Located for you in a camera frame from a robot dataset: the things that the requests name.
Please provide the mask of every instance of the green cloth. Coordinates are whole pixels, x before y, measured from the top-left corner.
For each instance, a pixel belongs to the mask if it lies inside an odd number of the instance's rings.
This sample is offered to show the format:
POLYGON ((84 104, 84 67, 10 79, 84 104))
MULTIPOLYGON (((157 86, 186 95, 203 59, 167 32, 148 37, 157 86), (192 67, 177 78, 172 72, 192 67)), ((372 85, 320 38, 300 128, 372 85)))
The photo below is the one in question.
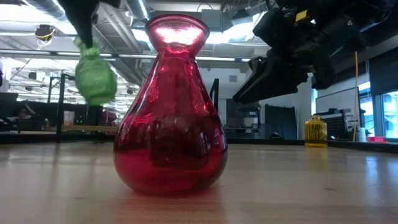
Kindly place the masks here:
POLYGON ((100 58, 97 43, 88 49, 76 38, 75 45, 80 49, 80 60, 75 70, 75 83, 80 94, 90 105, 102 105, 113 100, 117 91, 117 81, 109 63, 100 58))

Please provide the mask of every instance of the wooden table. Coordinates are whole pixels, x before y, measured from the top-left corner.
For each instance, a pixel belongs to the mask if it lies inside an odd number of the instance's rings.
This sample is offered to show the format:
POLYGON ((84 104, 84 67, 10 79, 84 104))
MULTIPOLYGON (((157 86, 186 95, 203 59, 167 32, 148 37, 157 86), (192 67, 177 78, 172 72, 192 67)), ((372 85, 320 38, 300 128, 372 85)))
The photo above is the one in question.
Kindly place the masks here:
POLYGON ((0 223, 398 223, 398 157, 229 146, 220 180, 189 197, 134 193, 112 144, 0 147, 0 223))

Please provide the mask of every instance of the yellow plastic bottle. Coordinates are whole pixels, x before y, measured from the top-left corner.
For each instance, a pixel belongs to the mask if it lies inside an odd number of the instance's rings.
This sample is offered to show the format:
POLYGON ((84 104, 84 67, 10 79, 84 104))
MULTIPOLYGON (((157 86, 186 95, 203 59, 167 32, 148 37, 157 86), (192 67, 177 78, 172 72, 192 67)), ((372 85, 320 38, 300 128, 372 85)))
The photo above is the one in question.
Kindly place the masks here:
POLYGON ((328 147, 328 129, 320 116, 312 116, 311 120, 305 122, 305 146, 328 147))

